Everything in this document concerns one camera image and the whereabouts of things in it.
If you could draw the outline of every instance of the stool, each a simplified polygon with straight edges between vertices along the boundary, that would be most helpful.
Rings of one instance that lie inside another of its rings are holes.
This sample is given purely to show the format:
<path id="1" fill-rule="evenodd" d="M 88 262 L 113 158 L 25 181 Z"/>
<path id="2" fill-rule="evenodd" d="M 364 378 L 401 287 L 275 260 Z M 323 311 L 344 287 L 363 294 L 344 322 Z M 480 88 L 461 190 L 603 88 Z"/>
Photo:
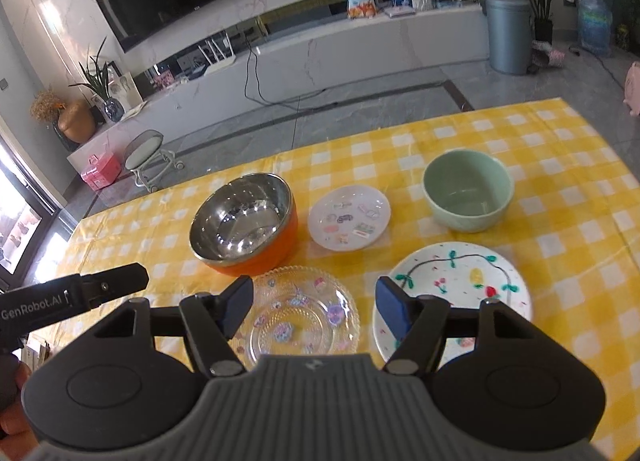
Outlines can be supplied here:
<path id="1" fill-rule="evenodd" d="M 158 191 L 156 183 L 171 167 L 177 170 L 184 168 L 182 161 L 175 159 L 175 152 L 160 148 L 164 136 L 157 130 L 146 130 L 135 137 L 124 151 L 124 167 L 136 176 L 136 186 L 145 187 L 148 192 Z M 152 178 L 143 174 L 156 157 L 161 157 L 166 163 L 164 168 Z"/>

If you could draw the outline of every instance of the orange bowl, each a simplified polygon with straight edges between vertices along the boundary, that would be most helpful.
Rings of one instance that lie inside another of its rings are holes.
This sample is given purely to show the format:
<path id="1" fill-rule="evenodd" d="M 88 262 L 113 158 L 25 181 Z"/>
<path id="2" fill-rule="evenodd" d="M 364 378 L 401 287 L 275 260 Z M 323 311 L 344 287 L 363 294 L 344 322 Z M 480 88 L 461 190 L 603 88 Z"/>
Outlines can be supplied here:
<path id="1" fill-rule="evenodd" d="M 225 275 L 261 275 L 280 265 L 296 243 L 298 213 L 286 182 L 274 174 L 234 179 L 199 208 L 189 241 L 207 266 Z"/>

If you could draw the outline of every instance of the gray tile floor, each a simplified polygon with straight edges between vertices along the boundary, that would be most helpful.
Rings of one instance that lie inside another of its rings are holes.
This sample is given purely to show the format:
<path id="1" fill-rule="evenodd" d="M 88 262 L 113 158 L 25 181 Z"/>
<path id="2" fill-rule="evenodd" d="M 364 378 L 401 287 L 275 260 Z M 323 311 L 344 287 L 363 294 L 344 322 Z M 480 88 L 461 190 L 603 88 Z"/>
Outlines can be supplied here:
<path id="1" fill-rule="evenodd" d="M 558 43 L 567 50 L 568 43 Z M 604 65 L 624 83 L 635 57 L 614 49 Z M 449 91 L 457 89 L 458 94 Z M 327 139 L 468 110 L 561 96 L 578 110 L 640 177 L 640 119 L 629 116 L 623 92 L 598 60 L 567 53 L 563 69 L 506 76 L 487 61 L 380 76 L 261 107 L 165 144 L 185 168 L 162 178 L 161 187 Z M 126 176 L 95 194 L 79 182 L 63 214 L 76 223 L 146 190 Z"/>

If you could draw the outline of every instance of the gold vase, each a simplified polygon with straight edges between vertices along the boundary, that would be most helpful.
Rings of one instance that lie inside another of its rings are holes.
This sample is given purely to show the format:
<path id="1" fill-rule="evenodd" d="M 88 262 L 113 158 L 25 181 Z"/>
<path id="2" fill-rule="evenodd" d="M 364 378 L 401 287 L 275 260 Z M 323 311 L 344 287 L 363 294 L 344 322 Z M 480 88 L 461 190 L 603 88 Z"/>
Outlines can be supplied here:
<path id="1" fill-rule="evenodd" d="M 86 143 L 95 134 L 95 120 L 85 100 L 74 100 L 60 112 L 60 131 L 71 141 Z"/>

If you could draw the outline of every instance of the door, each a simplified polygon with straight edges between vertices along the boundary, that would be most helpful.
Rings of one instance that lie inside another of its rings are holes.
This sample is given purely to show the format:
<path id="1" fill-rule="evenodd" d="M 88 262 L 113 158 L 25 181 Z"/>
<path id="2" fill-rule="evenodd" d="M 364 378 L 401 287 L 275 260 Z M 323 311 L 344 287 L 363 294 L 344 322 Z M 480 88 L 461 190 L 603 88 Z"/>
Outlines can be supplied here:
<path id="1" fill-rule="evenodd" d="M 0 288 L 20 287 L 54 217 L 0 139 Z"/>

